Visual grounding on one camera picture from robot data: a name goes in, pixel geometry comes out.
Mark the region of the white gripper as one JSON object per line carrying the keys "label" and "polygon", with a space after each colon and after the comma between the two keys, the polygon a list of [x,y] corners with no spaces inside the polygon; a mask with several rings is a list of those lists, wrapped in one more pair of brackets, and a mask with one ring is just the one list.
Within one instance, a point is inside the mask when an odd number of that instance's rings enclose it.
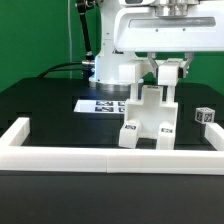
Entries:
{"label": "white gripper", "polygon": [[193,52],[224,51],[224,0],[205,0],[188,5],[186,16],[157,16],[156,6],[129,6],[117,13],[114,46],[118,51],[149,52],[147,58],[158,76],[158,52],[187,52],[179,67],[185,78]]}

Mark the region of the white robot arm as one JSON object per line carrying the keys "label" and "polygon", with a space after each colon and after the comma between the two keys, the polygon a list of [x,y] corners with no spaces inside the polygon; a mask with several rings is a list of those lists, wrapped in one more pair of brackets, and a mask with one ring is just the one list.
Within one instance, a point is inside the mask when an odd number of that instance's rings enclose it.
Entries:
{"label": "white robot arm", "polygon": [[95,0],[102,43],[92,84],[128,87],[151,72],[174,86],[196,52],[224,51],[224,0]]}

